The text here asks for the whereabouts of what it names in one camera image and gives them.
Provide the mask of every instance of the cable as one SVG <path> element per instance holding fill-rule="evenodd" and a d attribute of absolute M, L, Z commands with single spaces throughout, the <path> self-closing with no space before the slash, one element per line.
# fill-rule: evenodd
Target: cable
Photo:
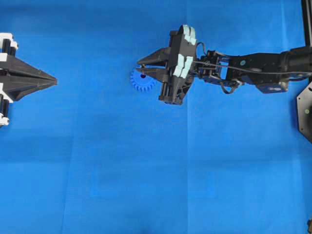
<path fill-rule="evenodd" d="M 225 89 L 224 84 L 223 84 L 222 81 L 220 82 L 220 84 L 221 84 L 222 91 L 223 91 L 225 94 L 232 94 L 232 93 L 238 88 L 238 86 L 234 86 L 234 87 L 231 87 L 231 90 L 230 90 L 230 91 L 227 91 L 227 90 Z"/>
<path fill-rule="evenodd" d="M 203 42 L 199 42 L 199 43 L 197 43 L 196 48 L 197 48 L 197 47 L 198 47 L 198 45 L 200 45 L 200 44 L 203 46 L 203 52 L 204 52 L 204 55 L 206 55 L 206 56 L 207 56 L 205 43 L 203 43 Z"/>
<path fill-rule="evenodd" d="M 242 72 L 247 72 L 247 73 L 256 73 L 256 74 L 266 74 L 266 75 L 289 75 L 289 74 L 307 74 L 307 75 L 312 75 L 312 72 L 258 72 L 258 71 L 253 71 L 253 70 L 247 70 L 239 67 L 233 67 L 233 66 L 228 66 L 228 65 L 220 65 L 220 64 L 213 64 L 209 62 L 200 62 L 200 61 L 193 61 L 193 63 L 198 63 L 198 64 L 204 64 L 208 66 L 215 66 L 215 67 L 225 67 L 225 68 L 230 68 Z M 298 79 L 289 79 L 290 81 L 299 81 Z"/>

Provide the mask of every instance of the robotic arm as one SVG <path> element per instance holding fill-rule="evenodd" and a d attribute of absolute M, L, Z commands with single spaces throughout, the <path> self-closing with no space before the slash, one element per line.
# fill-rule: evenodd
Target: robotic arm
<path fill-rule="evenodd" d="M 229 56 L 204 49 L 204 56 L 197 58 L 196 48 L 200 44 L 205 48 L 204 43 L 196 42 L 195 30 L 183 25 L 179 31 L 170 32 L 169 47 L 137 62 L 141 65 L 138 71 L 162 82 L 159 100 L 181 105 L 195 77 L 221 86 L 226 94 L 233 93 L 245 83 L 255 85 L 264 94 L 270 94 L 286 92 L 290 81 L 312 76 L 312 48 L 309 46 L 280 54 L 245 56 Z M 221 78 L 222 67 L 228 68 L 225 79 Z"/>

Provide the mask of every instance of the blue plastic gear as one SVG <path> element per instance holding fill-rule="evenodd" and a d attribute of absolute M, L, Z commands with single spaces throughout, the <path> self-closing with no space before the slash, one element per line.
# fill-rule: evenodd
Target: blue plastic gear
<path fill-rule="evenodd" d="M 133 87 L 139 92 L 148 92 L 156 84 L 153 78 L 138 72 L 136 68 L 131 73 L 130 81 Z"/>

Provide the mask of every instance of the black metal bracket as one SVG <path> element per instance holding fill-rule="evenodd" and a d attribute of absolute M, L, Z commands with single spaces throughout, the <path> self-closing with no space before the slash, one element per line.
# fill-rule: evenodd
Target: black metal bracket
<path fill-rule="evenodd" d="M 312 83 L 297 97 L 299 131 L 312 143 Z"/>

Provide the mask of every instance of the blue fabric surface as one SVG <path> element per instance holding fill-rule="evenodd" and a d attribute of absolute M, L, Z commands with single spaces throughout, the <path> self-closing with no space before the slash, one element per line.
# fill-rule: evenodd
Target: blue fabric surface
<path fill-rule="evenodd" d="M 300 1 L 22 1 L 1 5 L 17 57 L 58 86 L 14 103 L 0 132 L 0 233 L 306 232 L 312 145 L 297 130 L 307 85 L 233 95 L 196 80 L 184 105 L 138 93 L 138 59 L 189 24 L 209 49 L 304 45 Z"/>

